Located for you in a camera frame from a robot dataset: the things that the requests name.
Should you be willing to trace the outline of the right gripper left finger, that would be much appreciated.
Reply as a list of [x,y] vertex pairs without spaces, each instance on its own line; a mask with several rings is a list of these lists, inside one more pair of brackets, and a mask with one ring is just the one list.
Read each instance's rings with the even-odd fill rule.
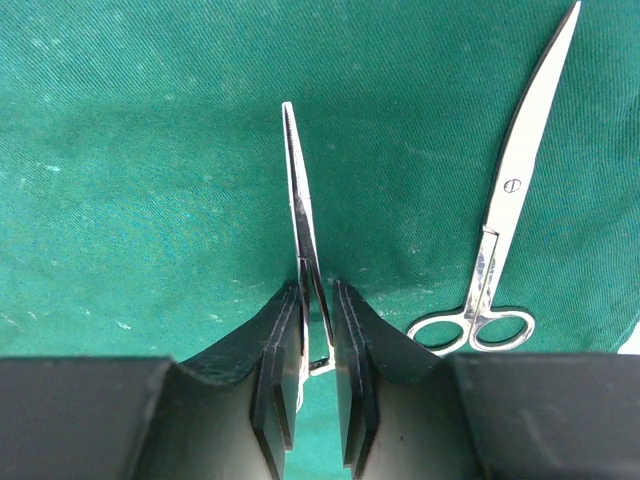
[[293,446],[298,286],[186,361],[6,357],[5,479],[279,479]]

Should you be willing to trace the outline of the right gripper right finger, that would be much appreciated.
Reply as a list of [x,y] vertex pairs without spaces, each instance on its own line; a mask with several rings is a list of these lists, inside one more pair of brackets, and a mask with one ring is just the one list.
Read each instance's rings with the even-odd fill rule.
[[333,286],[343,463],[355,479],[635,479],[639,359],[440,358]]

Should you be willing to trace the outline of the silver straight hemostat forceps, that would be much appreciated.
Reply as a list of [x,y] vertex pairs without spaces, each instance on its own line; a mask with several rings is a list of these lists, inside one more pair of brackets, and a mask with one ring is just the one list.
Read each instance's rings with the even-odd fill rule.
[[[301,295],[302,353],[296,401],[296,408],[300,409],[304,402],[306,381],[313,376],[322,375],[335,369],[335,342],[319,268],[311,193],[293,105],[287,101],[281,105],[281,108],[289,206],[295,240],[298,286]],[[328,348],[328,356],[316,361],[310,359],[311,291],[315,292],[319,304]]]

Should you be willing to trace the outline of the silver surgical scissors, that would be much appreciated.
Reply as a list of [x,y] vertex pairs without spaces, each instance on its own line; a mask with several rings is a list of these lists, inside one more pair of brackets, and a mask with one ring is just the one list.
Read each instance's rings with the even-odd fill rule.
[[494,310],[492,303],[518,226],[537,153],[572,43],[582,3],[574,1],[540,55],[510,119],[501,145],[469,289],[454,311],[434,312],[414,320],[406,336],[439,323],[460,333],[440,345],[423,347],[445,356],[468,345],[479,352],[511,351],[534,333],[536,321],[522,308]]

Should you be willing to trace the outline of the green surgical cloth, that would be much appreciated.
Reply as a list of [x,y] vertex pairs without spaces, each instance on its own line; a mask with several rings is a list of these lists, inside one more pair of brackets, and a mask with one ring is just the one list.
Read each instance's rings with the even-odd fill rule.
[[[186,360],[295,280],[286,101],[325,288],[459,308],[575,2],[1,1],[1,358]],[[639,356],[639,1],[580,2],[494,308]]]

